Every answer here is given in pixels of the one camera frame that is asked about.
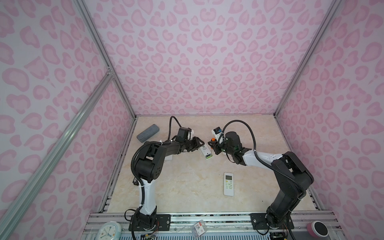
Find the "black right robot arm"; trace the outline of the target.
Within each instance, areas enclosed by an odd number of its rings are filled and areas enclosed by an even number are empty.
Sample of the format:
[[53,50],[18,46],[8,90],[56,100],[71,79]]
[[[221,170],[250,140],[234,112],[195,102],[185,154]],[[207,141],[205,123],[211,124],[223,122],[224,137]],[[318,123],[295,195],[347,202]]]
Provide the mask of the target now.
[[265,218],[271,229],[282,226],[313,184],[314,177],[310,171],[293,152],[258,152],[244,147],[236,132],[223,133],[218,127],[212,130],[212,133],[214,138],[208,144],[216,155],[225,153],[231,156],[237,165],[260,167],[274,172],[280,190],[267,208]]

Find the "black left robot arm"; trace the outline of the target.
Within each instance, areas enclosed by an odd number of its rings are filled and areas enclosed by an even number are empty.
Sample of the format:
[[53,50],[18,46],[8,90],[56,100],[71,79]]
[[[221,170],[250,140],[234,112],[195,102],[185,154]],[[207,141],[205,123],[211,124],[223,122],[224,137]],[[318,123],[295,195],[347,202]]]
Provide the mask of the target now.
[[194,152],[205,143],[193,136],[190,128],[179,128],[173,138],[166,141],[147,141],[134,154],[131,160],[131,171],[138,180],[140,203],[134,214],[134,220],[148,228],[157,220],[155,183],[159,178],[166,157],[184,152]]

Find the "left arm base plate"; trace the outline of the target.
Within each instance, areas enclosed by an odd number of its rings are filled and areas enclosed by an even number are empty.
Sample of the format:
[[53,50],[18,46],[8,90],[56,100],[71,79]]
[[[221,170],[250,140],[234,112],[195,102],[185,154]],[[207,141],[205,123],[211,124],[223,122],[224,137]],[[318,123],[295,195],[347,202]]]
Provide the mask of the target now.
[[145,216],[139,214],[130,222],[129,231],[153,232],[154,230],[169,231],[171,226],[171,215],[156,214],[156,216]]

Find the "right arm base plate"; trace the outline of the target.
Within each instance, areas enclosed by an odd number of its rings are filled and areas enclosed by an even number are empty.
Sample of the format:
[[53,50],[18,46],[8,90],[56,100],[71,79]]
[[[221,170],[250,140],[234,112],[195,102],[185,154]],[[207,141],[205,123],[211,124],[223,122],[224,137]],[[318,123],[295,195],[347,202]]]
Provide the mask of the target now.
[[251,224],[254,230],[266,231],[266,230],[283,230],[288,228],[293,230],[295,228],[291,217],[289,219],[284,217],[281,221],[273,222],[273,218],[269,217],[267,213],[251,213]]

